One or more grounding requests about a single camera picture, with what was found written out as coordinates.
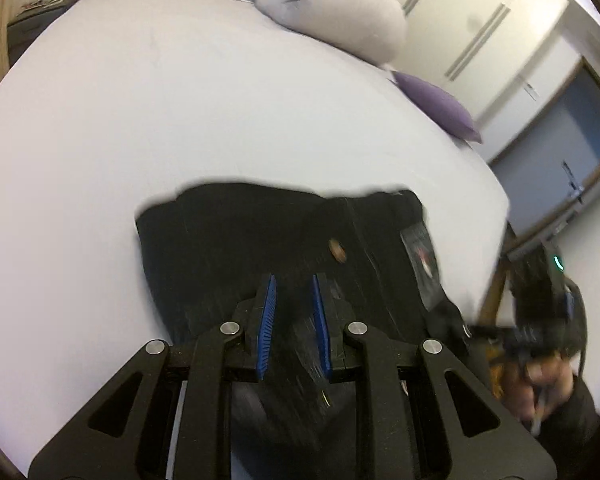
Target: brown button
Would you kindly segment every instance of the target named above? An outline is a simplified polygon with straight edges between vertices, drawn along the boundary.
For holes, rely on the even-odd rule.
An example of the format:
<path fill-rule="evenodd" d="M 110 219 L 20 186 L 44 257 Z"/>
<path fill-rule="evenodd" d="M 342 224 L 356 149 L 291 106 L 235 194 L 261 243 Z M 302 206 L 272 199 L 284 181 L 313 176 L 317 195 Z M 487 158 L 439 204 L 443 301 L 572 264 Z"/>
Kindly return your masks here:
<path fill-rule="evenodd" d="M 343 264 L 347 261 L 347 253 L 335 238 L 329 240 L 329 250 L 338 263 Z"/>

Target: bed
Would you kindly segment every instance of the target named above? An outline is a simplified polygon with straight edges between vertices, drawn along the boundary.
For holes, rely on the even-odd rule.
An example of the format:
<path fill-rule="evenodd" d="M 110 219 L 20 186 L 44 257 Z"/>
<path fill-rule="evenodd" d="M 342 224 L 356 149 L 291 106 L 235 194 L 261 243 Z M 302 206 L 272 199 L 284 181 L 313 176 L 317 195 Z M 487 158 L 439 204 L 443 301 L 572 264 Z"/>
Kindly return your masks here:
<path fill-rule="evenodd" d="M 0 84 L 0 446 L 35 454 L 166 338 L 134 216 L 208 180 L 322 194 L 409 187 L 473 317 L 507 199 L 388 73 L 244 0 L 80 0 Z"/>

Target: purple pillow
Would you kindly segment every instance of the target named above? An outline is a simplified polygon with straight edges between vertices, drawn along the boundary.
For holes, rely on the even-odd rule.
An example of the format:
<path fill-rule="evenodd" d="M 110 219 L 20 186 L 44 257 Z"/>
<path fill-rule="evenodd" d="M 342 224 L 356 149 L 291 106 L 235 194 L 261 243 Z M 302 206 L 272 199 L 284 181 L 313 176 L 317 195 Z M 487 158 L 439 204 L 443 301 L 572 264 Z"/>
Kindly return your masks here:
<path fill-rule="evenodd" d="M 402 93 L 449 135 L 482 144 L 474 120 L 455 97 L 413 75 L 394 72 L 394 78 Z"/>

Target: black garment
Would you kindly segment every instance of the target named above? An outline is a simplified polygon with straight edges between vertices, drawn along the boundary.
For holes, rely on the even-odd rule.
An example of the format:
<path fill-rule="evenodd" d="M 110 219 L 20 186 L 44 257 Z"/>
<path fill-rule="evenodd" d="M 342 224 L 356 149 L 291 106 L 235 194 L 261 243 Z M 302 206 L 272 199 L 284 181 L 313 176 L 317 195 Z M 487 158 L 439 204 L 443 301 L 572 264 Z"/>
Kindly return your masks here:
<path fill-rule="evenodd" d="M 573 393 L 567 402 L 542 423 L 538 442 L 554 459 L 558 478 L 572 471 L 582 458 L 585 444 L 596 433 L 600 416 L 587 385 L 574 378 Z"/>
<path fill-rule="evenodd" d="M 458 309 L 439 283 L 423 284 L 425 274 L 437 277 L 437 265 L 411 191 L 325 199 L 206 184 L 151 206 L 136 223 L 144 272 L 175 343 L 229 320 L 263 273 L 276 275 L 269 370 L 259 384 L 236 384 L 232 405 L 232 446 L 256 479 L 353 478 L 354 387 L 329 384 L 320 373 L 308 301 L 313 273 L 327 274 L 359 320 L 413 344 L 441 339 L 488 381 L 484 356 L 463 353 L 454 337 L 462 332 Z M 426 265 L 414 259 L 413 239 L 417 254 L 430 251 Z M 334 243 L 346 259 L 336 259 Z"/>

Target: hand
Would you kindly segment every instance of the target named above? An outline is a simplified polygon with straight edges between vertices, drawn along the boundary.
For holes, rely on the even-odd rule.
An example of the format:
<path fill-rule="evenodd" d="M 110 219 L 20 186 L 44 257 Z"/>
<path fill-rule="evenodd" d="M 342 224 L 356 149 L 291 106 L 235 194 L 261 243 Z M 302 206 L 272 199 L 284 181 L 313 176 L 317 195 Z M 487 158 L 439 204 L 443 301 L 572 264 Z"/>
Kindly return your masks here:
<path fill-rule="evenodd" d="M 518 420 L 532 420 L 541 410 L 542 420 L 564 404 L 573 392 L 573 372 L 569 362 L 559 357 L 533 361 L 526 366 L 528 378 L 520 374 L 516 363 L 505 364 L 502 375 L 502 403 Z M 538 408 L 534 402 L 536 386 L 546 387 L 546 403 Z"/>

